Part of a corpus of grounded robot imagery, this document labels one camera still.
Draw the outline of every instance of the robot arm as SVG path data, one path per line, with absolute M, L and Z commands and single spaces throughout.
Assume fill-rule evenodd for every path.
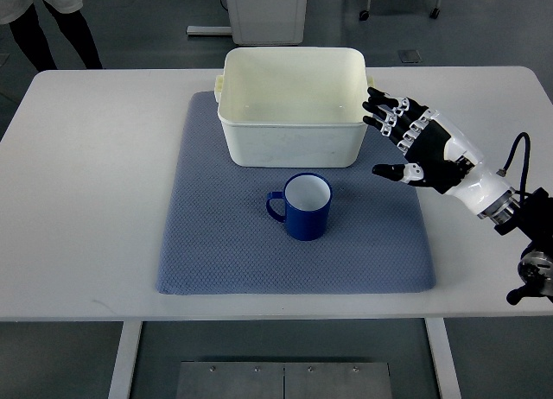
M 368 93 L 363 107 L 370 116 L 363 121 L 389 137 L 408 162 L 378 164 L 372 172 L 455 196 L 479 218 L 490 218 L 501 235 L 518 227 L 532 242 L 518 266 L 524 286 L 507 300 L 514 305 L 525 296 L 548 296 L 553 301 L 553 198 L 541 188 L 526 198 L 522 186 L 517 201 L 505 170 L 490 170 L 483 154 L 439 111 L 374 88 Z

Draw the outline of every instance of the blue mug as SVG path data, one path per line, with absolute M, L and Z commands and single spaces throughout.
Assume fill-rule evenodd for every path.
M 284 200 L 284 215 L 270 205 L 273 199 Z M 327 180 L 315 173 L 299 173 L 292 176 L 282 192 L 267 193 L 266 207 L 269 215 L 284 223 L 286 232 L 300 241 L 320 238 L 327 229 L 332 188 Z

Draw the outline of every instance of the floor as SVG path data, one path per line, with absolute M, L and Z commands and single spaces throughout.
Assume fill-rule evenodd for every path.
M 371 17 L 360 22 L 359 12 L 365 8 L 365 3 L 366 0 L 308 0 L 302 45 L 356 48 L 365 56 L 369 67 L 529 67 L 553 99 L 553 67 L 550 65 L 553 60 L 550 42 L 553 0 L 442 0 L 442 11 L 436 20 L 429 18 L 435 0 L 372 0 Z M 58 67 L 82 69 L 78 56 L 57 30 L 54 19 L 41 4 L 37 4 L 37 9 Z M 82 12 L 108 69 L 221 68 L 228 51 L 236 47 L 230 37 L 186 35 L 188 25 L 228 26 L 228 15 L 219 0 L 85 0 Z M 418 51 L 421 63 L 404 64 L 400 60 L 398 51 L 411 49 Z M 13 42 L 7 26 L 0 27 L 0 64 L 2 136 L 36 74 Z M 516 268 L 517 256 L 513 254 L 512 264 L 508 263 L 507 268 Z M 302 330 L 290 323 L 282 331 L 289 336 L 295 332 L 316 334 L 325 343 L 331 343 L 335 337 L 345 339 L 333 348 L 319 351 L 316 345 L 303 348 L 294 344 L 286 350 L 279 344 L 286 343 L 286 338 L 275 338 L 274 343 L 270 342 L 269 347 L 265 345 L 260 353 L 248 350 L 242 355 L 294 357 L 297 354 L 317 356 L 317 352 L 320 356 L 333 357 L 340 352 L 347 356 L 371 355 L 372 344 L 354 354 L 359 341 L 348 346 L 347 333 L 335 331 L 335 326 L 347 329 L 347 323 L 303 325 L 306 327 Z M 416 327 L 417 323 L 405 325 Z M 553 330 L 552 319 L 451 319 L 446 320 L 446 325 L 463 398 L 553 397 L 548 337 Z M 228 326 L 225 338 L 215 345 L 219 347 L 217 351 L 212 348 L 213 343 L 210 345 L 209 338 L 201 337 L 201 334 L 211 334 L 217 338 L 216 329 L 220 325 L 216 323 L 204 324 L 200 329 L 192 324 L 186 328 L 171 323 L 166 326 L 152 324 L 144 328 L 137 363 L 137 383 L 140 384 L 133 389 L 133 397 L 174 397 L 171 388 L 157 395 L 163 390 L 163 370 L 152 368 L 152 364 L 144 361 L 150 358 L 151 363 L 160 364 L 163 357 L 170 355 L 168 345 L 171 343 L 181 343 L 183 338 L 188 338 L 193 345 L 195 341 L 211 346 L 209 354 L 236 356 L 240 355 L 238 347 L 229 349 L 221 340 L 240 346 L 242 326 L 251 332 L 261 331 L 256 323 Z M 351 326 L 357 329 L 356 334 L 361 334 L 365 323 L 361 327 L 353 323 Z M 1 324 L 0 397 L 106 397 L 120 328 L 120 323 Z M 262 328 L 263 332 L 276 331 L 270 326 Z M 160 346 L 158 353 L 153 346 Z M 428 355 L 423 352 L 419 359 L 424 362 L 421 365 L 426 366 Z M 144 375 L 151 377 L 150 384 Z M 410 373 L 407 371 L 404 376 L 409 380 Z M 431 385 L 433 381 L 430 378 L 425 383 Z M 408 396 L 398 390 L 394 397 Z M 428 396 L 412 393 L 410 397 Z

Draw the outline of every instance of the blue mat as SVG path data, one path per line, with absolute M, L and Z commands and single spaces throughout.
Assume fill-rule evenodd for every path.
M 160 293 L 360 294 L 430 289 L 435 274 L 416 191 L 373 175 L 404 162 L 369 129 L 349 168 L 310 169 L 334 196 L 325 235 L 301 242 L 265 195 L 303 170 L 242 168 L 229 156 L 212 92 L 190 101 L 160 255 Z

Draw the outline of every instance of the person's leg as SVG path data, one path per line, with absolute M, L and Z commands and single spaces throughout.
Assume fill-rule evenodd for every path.
M 17 45 L 38 72 L 57 69 L 33 4 L 15 21 L 10 22 L 10 30 Z
M 71 42 L 77 54 L 85 63 L 85 67 L 88 69 L 102 69 L 92 33 L 80 10 L 73 13 L 60 13 L 48 2 L 43 2 L 58 23 L 61 33 Z

